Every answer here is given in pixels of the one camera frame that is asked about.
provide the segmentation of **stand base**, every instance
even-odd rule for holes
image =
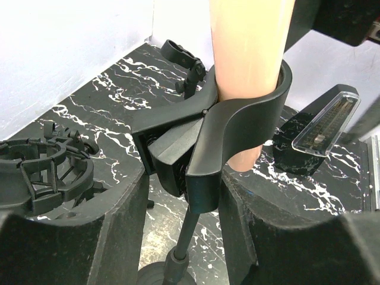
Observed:
[[[148,200],[147,209],[153,209],[153,208],[154,208],[154,201],[153,200]]]
[[[165,262],[148,264],[137,273],[136,285],[162,285]],[[197,285],[190,273],[186,272],[178,285]]]

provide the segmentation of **black clamp jaw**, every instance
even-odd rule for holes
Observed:
[[[185,100],[193,96],[198,83],[206,76],[206,68],[201,60],[171,40],[161,47],[161,54],[168,61],[189,70],[184,81],[176,82],[176,91],[178,94],[184,93]]]
[[[163,53],[178,63],[165,48]],[[192,213],[214,211],[224,165],[235,154],[272,138],[291,83],[292,72],[283,61],[272,93],[217,102],[212,67],[203,88],[188,99],[137,111],[132,137],[147,173],[157,173],[168,193],[185,194]]]

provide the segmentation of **white wall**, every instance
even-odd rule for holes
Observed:
[[[162,47],[167,39],[202,59],[210,69],[214,59],[208,0],[154,0],[151,42]]]
[[[210,16],[207,0],[155,0],[151,41],[162,46],[166,39],[213,64]],[[293,71],[286,104],[301,110],[336,84],[356,87],[362,102],[347,129],[380,94],[380,45],[365,42],[351,47],[310,31],[284,55]]]
[[[4,1],[0,140],[151,36],[153,0]]]

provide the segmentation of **wooden stick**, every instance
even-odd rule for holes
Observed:
[[[261,97],[274,91],[294,2],[210,0],[220,101]],[[228,164],[235,171],[249,171],[261,149],[262,146],[259,146],[238,153]]]

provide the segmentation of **black and white marble surface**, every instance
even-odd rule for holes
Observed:
[[[95,180],[111,187],[142,167],[131,137],[134,112],[183,100],[175,82],[186,71],[164,60],[156,47],[144,44],[98,75],[60,104],[20,131],[16,137],[36,137],[43,124],[78,129],[96,140],[100,152],[93,157]],[[280,124],[294,111],[285,108]],[[308,178],[274,167],[272,141],[265,143],[255,167],[246,173],[229,171],[252,195],[259,194],[288,211],[320,220],[337,214],[360,212],[367,195],[363,184],[360,144],[336,145],[317,172]],[[156,206],[147,211],[140,267],[164,261],[175,245],[186,212],[184,198],[166,193],[156,176],[150,178],[150,198]],[[190,248],[189,272],[197,284],[228,284],[223,241],[217,211],[201,215]]]

